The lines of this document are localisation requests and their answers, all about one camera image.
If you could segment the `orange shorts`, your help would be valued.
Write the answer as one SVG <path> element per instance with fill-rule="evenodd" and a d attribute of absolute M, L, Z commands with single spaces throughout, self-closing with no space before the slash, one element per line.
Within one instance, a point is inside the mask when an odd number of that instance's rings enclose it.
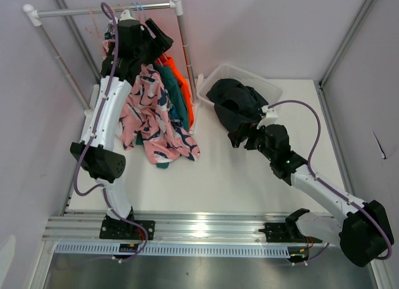
<path fill-rule="evenodd" d="M 194 113 L 193 113 L 193 105 L 191 102 L 191 90 L 190 90 L 190 86 L 189 86 L 187 80 L 183 77 L 183 75 L 177 69 L 177 67 L 175 65 L 175 61 L 173 60 L 173 57 L 171 57 L 167 54 L 163 54 L 160 57 L 160 59 L 157 60 L 156 63 L 158 65 L 166 65 L 167 67 L 171 68 L 171 71 L 177 80 L 178 86 L 181 90 L 184 101 L 186 103 L 186 106 L 188 109 L 189 128 L 191 128 L 193 126 L 193 123 L 195 122 L 195 117 L 194 117 Z"/>

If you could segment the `pink patterned shorts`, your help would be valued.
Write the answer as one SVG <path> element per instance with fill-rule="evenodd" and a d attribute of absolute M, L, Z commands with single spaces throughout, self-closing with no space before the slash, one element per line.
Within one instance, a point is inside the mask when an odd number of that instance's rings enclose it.
<path fill-rule="evenodd" d="M 173 57 L 163 54 L 142 65 L 117 126 L 123 149 L 143 145 L 151 164 L 167 168 L 182 156 L 199 159 L 200 149 L 190 135 L 194 120 L 190 86 Z"/>

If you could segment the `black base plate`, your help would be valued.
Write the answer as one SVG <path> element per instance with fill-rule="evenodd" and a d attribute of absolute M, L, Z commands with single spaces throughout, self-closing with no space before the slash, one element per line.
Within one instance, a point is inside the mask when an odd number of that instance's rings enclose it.
<path fill-rule="evenodd" d="M 295 225 L 283 222 L 266 222 L 258 232 L 264 234 L 270 243 L 322 243 L 318 238 L 302 235 Z"/>
<path fill-rule="evenodd" d="M 106 216 L 100 228 L 99 238 L 110 240 L 145 240 L 145 230 L 147 232 L 147 240 L 153 240 L 155 233 L 154 220 L 136 220 L 135 223 L 137 226 Z"/>

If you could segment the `black shorts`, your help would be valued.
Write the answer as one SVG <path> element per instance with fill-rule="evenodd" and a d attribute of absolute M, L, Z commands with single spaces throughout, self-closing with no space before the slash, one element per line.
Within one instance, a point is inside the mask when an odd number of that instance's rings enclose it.
<path fill-rule="evenodd" d="M 253 87 L 232 78 L 218 80 L 206 97 L 214 103 L 216 115 L 228 132 L 236 131 L 242 122 L 258 123 L 263 116 L 261 108 L 269 104 Z"/>

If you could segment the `metal clothes rack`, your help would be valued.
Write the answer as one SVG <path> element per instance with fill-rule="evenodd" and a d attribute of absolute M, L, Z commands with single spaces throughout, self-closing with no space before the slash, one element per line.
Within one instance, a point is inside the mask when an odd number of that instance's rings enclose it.
<path fill-rule="evenodd" d="M 22 9 L 26 14 L 27 18 L 30 20 L 32 25 L 36 28 L 39 32 L 39 35 L 42 37 L 45 45 L 49 49 L 50 53 L 54 57 L 55 62 L 58 64 L 60 70 L 66 77 L 67 81 L 71 89 L 76 94 L 77 98 L 81 102 L 84 107 L 85 115 L 91 115 L 94 112 L 94 101 L 88 101 L 83 94 L 83 91 L 80 89 L 78 83 L 76 82 L 74 76 L 72 75 L 71 71 L 69 70 L 68 66 L 64 62 L 63 58 L 61 57 L 59 51 L 55 47 L 52 39 L 49 37 L 46 29 L 43 26 L 42 19 L 43 18 L 50 18 L 50 17 L 62 17 L 65 21 L 65 24 L 75 41 L 78 45 L 78 49 L 82 53 L 85 61 L 89 65 L 91 69 L 94 79 L 96 82 L 99 82 L 100 79 L 100 71 L 99 68 L 96 66 L 92 54 L 89 52 L 89 49 L 83 40 L 81 33 L 78 31 L 78 28 L 75 24 L 73 19 L 74 16 L 81 16 L 81 15 L 91 15 L 91 14 L 100 14 L 102 12 L 100 7 L 85 7 L 83 9 L 70 9 L 67 7 L 65 0 L 53 0 L 55 5 L 58 7 L 54 10 L 48 11 L 40 11 L 37 10 L 30 4 L 23 5 Z M 200 74 L 198 77 L 195 77 L 194 70 L 193 70 L 193 62 L 190 56 L 190 48 L 188 43 L 188 36 L 186 34 L 186 25 L 185 25 L 185 17 L 183 12 L 183 3 L 182 0 L 170 0 L 169 2 L 164 3 L 156 3 L 156 4 L 144 4 L 142 5 L 145 10 L 157 10 L 157 9 L 172 9 L 175 12 L 178 28 L 180 32 L 181 38 L 181 46 L 183 49 L 184 57 L 185 57 L 185 67 L 188 74 L 188 82 L 190 85 L 191 90 L 191 102 L 193 105 L 193 113 L 195 118 L 198 117 L 198 111 L 200 108 L 200 100 L 197 96 L 197 89 L 203 82 L 203 75 Z M 133 5 L 128 5 L 125 7 L 114 7 L 113 10 L 120 12 L 124 9 L 134 9 Z"/>

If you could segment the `aluminium mounting rail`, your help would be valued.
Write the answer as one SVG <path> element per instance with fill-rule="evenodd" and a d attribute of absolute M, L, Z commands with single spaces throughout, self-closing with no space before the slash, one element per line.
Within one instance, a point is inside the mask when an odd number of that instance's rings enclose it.
<path fill-rule="evenodd" d="M 284 222 L 284 213 L 136 211 L 136 220 L 155 221 L 152 244 L 256 245 L 266 222 Z M 99 242 L 103 212 L 66 212 L 48 218 L 43 241 Z"/>

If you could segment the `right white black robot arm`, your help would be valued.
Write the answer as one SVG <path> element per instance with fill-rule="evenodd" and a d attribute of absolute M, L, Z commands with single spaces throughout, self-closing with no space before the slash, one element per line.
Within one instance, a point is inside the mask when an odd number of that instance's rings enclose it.
<path fill-rule="evenodd" d="M 278 179 L 306 193 L 332 215 L 327 218 L 299 211 L 284 227 L 289 240 L 315 237 L 338 245 L 358 267 L 390 258 L 395 239 L 384 206 L 376 200 L 365 202 L 324 181 L 311 170 L 309 161 L 292 150 L 285 126 L 258 128 L 254 123 L 241 123 L 228 138 L 233 148 L 243 144 L 246 150 L 260 152 Z"/>

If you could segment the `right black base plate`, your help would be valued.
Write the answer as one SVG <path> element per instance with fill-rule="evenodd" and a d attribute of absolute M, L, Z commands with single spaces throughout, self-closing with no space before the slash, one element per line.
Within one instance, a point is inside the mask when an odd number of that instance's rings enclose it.
<path fill-rule="evenodd" d="M 283 222 L 266 222 L 258 232 L 264 234 L 270 243 L 322 243 L 318 238 L 302 235 L 295 225 Z"/>

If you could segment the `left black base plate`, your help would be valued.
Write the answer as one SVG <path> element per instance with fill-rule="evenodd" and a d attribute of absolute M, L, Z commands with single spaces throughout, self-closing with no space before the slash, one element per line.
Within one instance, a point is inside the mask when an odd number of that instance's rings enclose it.
<path fill-rule="evenodd" d="M 153 240 L 155 233 L 154 220 L 136 220 L 135 223 L 137 226 L 106 216 L 100 228 L 99 238 L 110 240 L 145 240 L 145 230 L 147 232 L 147 240 Z"/>

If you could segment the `teal shorts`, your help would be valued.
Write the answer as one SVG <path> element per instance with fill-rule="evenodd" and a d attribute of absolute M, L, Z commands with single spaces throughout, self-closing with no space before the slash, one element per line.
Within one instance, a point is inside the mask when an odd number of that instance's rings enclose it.
<path fill-rule="evenodd" d="M 189 134 L 188 109 L 171 68 L 151 64 L 140 76 L 140 111 L 144 127 L 138 130 L 151 164 L 166 169 L 181 156 L 196 160 L 196 143 Z"/>

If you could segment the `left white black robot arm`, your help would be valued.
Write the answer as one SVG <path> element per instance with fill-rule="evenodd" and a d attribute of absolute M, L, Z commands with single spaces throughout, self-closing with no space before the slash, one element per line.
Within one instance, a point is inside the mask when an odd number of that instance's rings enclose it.
<path fill-rule="evenodd" d="M 94 114 L 81 140 L 73 142 L 70 152 L 79 170 L 87 171 L 101 189 L 107 204 L 99 237 L 101 239 L 145 240 L 153 224 L 135 222 L 132 206 L 121 179 L 126 166 L 124 155 L 114 152 L 117 123 L 142 65 L 154 62 L 173 44 L 152 19 L 141 24 L 136 19 L 119 19 L 113 27 L 115 38 L 108 44 L 102 62 L 99 96 Z"/>

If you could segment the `blue patterned shorts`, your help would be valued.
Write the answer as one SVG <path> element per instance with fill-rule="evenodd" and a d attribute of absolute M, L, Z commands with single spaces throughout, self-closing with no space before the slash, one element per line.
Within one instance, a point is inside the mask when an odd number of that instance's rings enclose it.
<path fill-rule="evenodd" d="M 109 21 L 104 33 L 104 40 L 115 41 L 115 26 L 112 21 Z"/>

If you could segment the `white plastic basket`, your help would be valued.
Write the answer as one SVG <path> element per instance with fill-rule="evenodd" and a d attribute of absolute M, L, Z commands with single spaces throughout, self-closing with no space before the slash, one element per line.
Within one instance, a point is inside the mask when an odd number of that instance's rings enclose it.
<path fill-rule="evenodd" d="M 233 79 L 244 86 L 253 88 L 263 99 L 266 105 L 272 105 L 279 101 L 282 97 L 283 89 L 274 85 L 270 80 L 260 77 L 247 70 L 241 69 L 231 64 L 221 64 L 217 66 L 203 81 L 197 89 L 198 98 L 210 107 L 214 107 L 214 103 L 207 97 L 207 93 L 212 86 L 222 79 Z"/>

